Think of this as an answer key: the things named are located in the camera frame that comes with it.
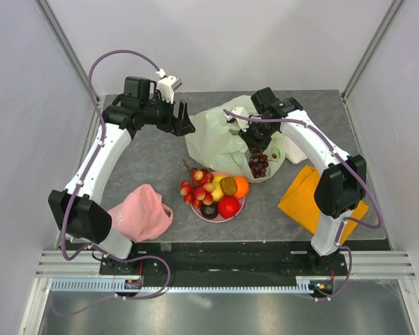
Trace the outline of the dark grape bunch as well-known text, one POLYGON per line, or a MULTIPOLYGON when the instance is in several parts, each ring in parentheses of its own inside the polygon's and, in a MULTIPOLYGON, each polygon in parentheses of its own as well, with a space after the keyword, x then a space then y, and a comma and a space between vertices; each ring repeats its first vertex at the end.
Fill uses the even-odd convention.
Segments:
POLYGON ((255 179, 265 177, 269 167, 268 156, 264 153, 251 155, 249 157, 249 167, 255 179))

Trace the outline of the translucent green plastic bag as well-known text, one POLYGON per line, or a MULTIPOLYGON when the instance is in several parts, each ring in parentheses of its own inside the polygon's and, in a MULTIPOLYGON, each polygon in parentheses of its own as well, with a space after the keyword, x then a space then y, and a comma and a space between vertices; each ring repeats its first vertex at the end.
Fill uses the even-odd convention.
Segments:
POLYGON ((236 107, 243 107, 248 115, 257 115, 251 98, 242 95, 220 106, 210 108, 191 116, 196 131, 185 136, 189 156, 206 168, 243 176, 251 183, 260 183, 272 178, 286 159, 286 137, 280 132, 272 135, 265 150, 269 166, 262 178, 255 178, 249 167, 250 151, 246 142, 238 135, 240 127, 229 124, 224 113, 236 107))

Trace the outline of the orange fake fruit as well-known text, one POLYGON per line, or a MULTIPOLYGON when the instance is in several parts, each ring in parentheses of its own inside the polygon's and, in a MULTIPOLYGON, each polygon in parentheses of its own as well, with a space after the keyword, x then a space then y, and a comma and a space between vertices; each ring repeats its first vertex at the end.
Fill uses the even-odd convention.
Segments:
POLYGON ((249 181, 242 176, 236 176, 234 180, 237 185, 237 191, 234 196, 237 199, 244 198, 249 193, 249 181))

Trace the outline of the brown fake kiwi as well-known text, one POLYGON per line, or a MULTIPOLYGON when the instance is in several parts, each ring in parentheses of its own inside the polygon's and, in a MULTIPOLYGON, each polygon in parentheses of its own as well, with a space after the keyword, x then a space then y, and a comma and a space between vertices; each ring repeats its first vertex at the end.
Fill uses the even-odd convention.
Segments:
POLYGON ((224 195, 233 196, 236 194, 238 187, 234 177, 223 177, 219 185, 224 195))

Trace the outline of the red strawberry bunch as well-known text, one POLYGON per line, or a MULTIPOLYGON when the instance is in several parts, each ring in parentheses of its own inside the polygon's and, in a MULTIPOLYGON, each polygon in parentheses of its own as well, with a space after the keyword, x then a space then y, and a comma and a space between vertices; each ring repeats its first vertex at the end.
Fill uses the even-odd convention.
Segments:
POLYGON ((205 168, 191 167, 185 160, 182 161, 182 165, 188 173, 188 179, 181 181, 180 184, 180 194, 185 203, 195 210, 201 209, 203 205, 213 205, 216 202, 213 195, 215 186, 212 183, 214 174, 205 168))

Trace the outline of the yellow fake pear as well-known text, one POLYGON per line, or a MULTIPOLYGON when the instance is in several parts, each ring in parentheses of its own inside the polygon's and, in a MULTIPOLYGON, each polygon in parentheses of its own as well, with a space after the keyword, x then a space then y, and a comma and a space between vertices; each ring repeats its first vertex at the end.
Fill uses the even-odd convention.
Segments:
POLYGON ((214 202, 218 202, 221 198, 224 197, 224 193, 221 190, 220 181, 224 178, 223 175, 217 175, 212 181, 212 185, 214 187, 213 191, 211 192, 212 198, 214 202))

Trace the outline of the red fake apple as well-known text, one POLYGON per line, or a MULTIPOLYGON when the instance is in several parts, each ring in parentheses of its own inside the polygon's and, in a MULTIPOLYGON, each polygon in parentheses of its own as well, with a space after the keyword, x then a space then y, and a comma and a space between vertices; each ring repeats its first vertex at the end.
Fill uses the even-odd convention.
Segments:
POLYGON ((217 203, 219 215, 224 219, 234 217, 240 210, 239 200, 234 196, 225 196, 217 203))

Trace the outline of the dark purple fake plum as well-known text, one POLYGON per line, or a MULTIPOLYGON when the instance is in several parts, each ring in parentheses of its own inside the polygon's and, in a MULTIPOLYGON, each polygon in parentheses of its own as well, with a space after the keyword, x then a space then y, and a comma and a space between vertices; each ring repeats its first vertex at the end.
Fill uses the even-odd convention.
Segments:
POLYGON ((209 205, 203 204, 200 207, 200 214, 207 220, 213 220, 219 215, 218 206, 216 203, 209 205))

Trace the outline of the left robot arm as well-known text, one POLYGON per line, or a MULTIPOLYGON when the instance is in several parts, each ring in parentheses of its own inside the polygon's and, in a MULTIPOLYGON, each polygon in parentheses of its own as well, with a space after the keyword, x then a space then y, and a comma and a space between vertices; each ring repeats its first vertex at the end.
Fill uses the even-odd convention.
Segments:
POLYGON ((48 203, 61 233, 61 252, 67 260, 66 238, 82 239, 85 248, 115 257, 123 274, 133 274, 139 257, 131 252, 131 241, 112 227, 109 213, 101 207, 105 185, 119 157, 145 125, 153 125, 177 137, 195 132, 184 101, 175 102, 179 77, 160 74, 155 82, 127 77, 124 91, 98 113, 100 126, 85 160, 61 191, 51 191, 48 203))

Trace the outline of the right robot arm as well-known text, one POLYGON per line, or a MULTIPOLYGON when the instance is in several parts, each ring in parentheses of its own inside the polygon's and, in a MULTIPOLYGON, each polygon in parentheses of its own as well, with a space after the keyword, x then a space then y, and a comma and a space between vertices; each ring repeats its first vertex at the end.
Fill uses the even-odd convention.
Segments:
POLYGON ((266 87, 255 92, 251 102, 258 115, 248 114, 247 124, 240 131, 249 149, 265 151, 272 136, 280 132, 302 150, 320 174, 314 200, 321 214, 311 239, 314 252, 305 263, 311 273, 323 274, 331 266, 329 255, 339 248, 346 225, 343 219, 366 196, 362 186, 366 182, 366 162, 362 156, 351 156, 329 140, 294 98, 279 100, 266 87))

